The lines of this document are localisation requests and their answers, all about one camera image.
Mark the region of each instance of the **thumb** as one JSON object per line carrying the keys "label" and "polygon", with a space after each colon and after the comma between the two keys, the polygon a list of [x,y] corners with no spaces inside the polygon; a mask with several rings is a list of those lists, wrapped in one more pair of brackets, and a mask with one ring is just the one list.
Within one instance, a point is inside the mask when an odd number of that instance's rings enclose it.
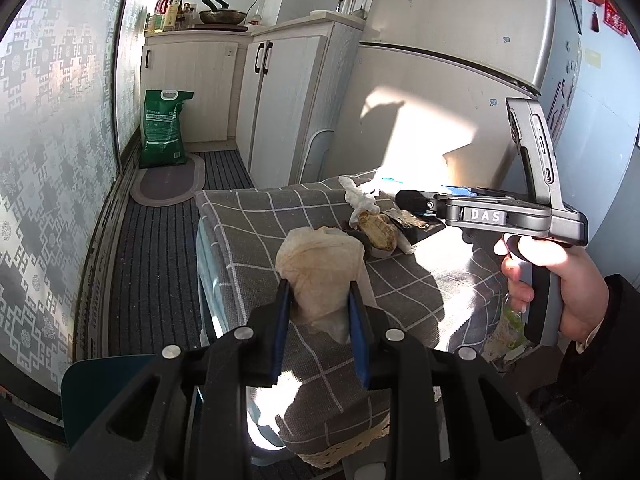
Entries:
{"label": "thumb", "polygon": [[570,256],[562,245],[551,240],[534,240],[528,236],[520,237],[518,248],[522,255],[532,264],[548,267],[549,270],[562,277],[570,266]]}

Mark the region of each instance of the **yellow sticky note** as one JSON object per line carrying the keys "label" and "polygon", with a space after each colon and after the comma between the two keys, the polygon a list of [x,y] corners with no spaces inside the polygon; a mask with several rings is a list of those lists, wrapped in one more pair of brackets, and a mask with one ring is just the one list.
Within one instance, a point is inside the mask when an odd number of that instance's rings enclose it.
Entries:
{"label": "yellow sticky note", "polygon": [[602,64],[602,56],[600,53],[595,50],[591,50],[590,48],[584,49],[584,60],[596,68],[600,68]]}

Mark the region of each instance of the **plastic bag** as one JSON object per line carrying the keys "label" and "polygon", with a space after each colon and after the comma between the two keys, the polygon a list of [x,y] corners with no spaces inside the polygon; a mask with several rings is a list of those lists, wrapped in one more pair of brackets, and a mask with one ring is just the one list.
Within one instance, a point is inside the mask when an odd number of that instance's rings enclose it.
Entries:
{"label": "plastic bag", "polygon": [[363,256],[362,243],[340,229],[291,230],[278,250],[276,270],[293,288],[293,323],[348,343],[350,283],[358,282],[365,305],[377,307]]}
{"label": "plastic bag", "polygon": [[380,208],[376,205],[376,198],[370,194],[359,190],[356,183],[348,176],[338,177],[338,182],[344,188],[344,199],[353,207],[353,213],[349,218],[349,225],[355,229],[358,225],[358,215],[361,211],[369,211],[372,214],[380,213]]}
{"label": "plastic bag", "polygon": [[182,103],[193,99],[193,92],[147,90],[145,94],[145,141],[140,168],[184,164],[180,119]]}

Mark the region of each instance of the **red tassel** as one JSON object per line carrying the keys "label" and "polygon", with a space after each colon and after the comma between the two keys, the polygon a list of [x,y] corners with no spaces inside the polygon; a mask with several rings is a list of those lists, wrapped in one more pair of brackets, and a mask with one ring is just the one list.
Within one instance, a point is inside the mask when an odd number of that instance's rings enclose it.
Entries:
{"label": "red tassel", "polygon": [[599,32],[600,31],[600,23],[598,22],[598,13],[594,10],[593,14],[591,15],[591,30],[593,32]]}

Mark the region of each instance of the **cabinet handle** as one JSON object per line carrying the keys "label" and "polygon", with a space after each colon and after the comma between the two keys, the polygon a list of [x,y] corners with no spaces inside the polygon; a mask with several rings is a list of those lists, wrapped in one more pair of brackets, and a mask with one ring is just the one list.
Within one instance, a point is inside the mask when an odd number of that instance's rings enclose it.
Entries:
{"label": "cabinet handle", "polygon": [[262,73],[267,75],[269,70],[267,69],[267,58],[269,57],[269,51],[273,48],[273,43],[271,41],[267,42],[267,48],[264,51],[264,59],[262,60]]}
{"label": "cabinet handle", "polygon": [[258,47],[258,52],[255,53],[254,70],[255,70],[255,73],[257,73],[257,74],[260,73],[260,68],[258,67],[258,58],[260,57],[260,51],[262,49],[264,49],[264,43],[260,44],[260,46]]}

